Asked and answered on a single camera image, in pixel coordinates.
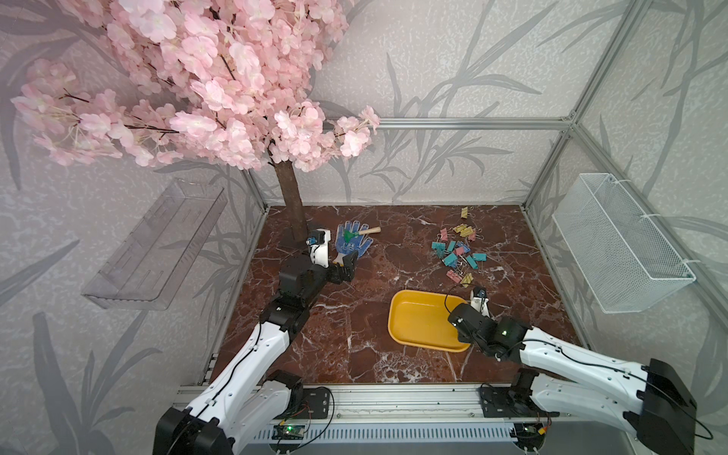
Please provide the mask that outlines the yellow plastic storage tray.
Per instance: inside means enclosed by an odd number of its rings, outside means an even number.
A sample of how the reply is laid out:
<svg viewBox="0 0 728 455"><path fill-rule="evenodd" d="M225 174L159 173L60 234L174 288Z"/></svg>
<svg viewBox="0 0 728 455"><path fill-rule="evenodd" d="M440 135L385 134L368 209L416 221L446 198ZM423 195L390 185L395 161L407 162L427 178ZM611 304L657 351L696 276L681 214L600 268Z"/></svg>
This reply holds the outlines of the yellow plastic storage tray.
<svg viewBox="0 0 728 455"><path fill-rule="evenodd" d="M449 353L462 353L470 344L458 339L449 313L466 301L457 296L402 290L392 297L388 331L399 344Z"/></svg>

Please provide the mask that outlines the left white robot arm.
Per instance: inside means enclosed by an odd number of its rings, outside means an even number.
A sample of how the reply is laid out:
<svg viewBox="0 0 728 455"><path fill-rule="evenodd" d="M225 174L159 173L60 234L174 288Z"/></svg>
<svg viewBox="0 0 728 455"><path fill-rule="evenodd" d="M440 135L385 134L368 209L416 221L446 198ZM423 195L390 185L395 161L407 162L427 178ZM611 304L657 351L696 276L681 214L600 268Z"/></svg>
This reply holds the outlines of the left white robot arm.
<svg viewBox="0 0 728 455"><path fill-rule="evenodd" d="M185 409L170 408L157 422L155 454L239 454L277 417L303 401L297 375L269 368L301 333L326 284L354 279L358 253L338 263L306 256L288 261L279 287L246 344L208 388Z"/></svg>

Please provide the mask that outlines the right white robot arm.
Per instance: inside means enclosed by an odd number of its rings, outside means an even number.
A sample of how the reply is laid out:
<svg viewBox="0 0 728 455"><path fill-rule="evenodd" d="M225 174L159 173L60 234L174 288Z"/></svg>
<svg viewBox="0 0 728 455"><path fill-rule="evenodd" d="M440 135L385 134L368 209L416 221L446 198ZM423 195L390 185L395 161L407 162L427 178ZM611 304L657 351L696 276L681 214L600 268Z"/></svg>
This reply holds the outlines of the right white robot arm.
<svg viewBox="0 0 728 455"><path fill-rule="evenodd" d="M697 402L667 362L610 358L467 303L449 309L449 323L482 354L519 364L510 387L481 387L485 413L570 414L623 430L655 454L694 453Z"/></svg>

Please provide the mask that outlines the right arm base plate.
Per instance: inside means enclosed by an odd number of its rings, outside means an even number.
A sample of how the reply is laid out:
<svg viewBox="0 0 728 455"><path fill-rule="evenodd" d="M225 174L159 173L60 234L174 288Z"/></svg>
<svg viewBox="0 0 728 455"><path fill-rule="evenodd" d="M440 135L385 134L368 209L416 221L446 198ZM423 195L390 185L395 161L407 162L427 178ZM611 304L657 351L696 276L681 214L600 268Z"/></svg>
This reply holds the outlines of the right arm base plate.
<svg viewBox="0 0 728 455"><path fill-rule="evenodd" d="M483 383L478 396L483 416L502 418L540 418L546 413L531 399L528 392L511 387Z"/></svg>

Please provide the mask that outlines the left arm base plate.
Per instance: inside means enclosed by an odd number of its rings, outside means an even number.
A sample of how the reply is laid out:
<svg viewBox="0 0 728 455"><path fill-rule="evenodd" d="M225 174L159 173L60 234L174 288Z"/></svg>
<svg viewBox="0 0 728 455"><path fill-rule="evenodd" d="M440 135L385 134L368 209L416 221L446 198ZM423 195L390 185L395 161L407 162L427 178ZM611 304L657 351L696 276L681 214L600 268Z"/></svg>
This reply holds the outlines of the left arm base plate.
<svg viewBox="0 0 728 455"><path fill-rule="evenodd" d="M302 388L292 392L288 417L293 419L328 419L334 408L333 392L327 387Z"/></svg>

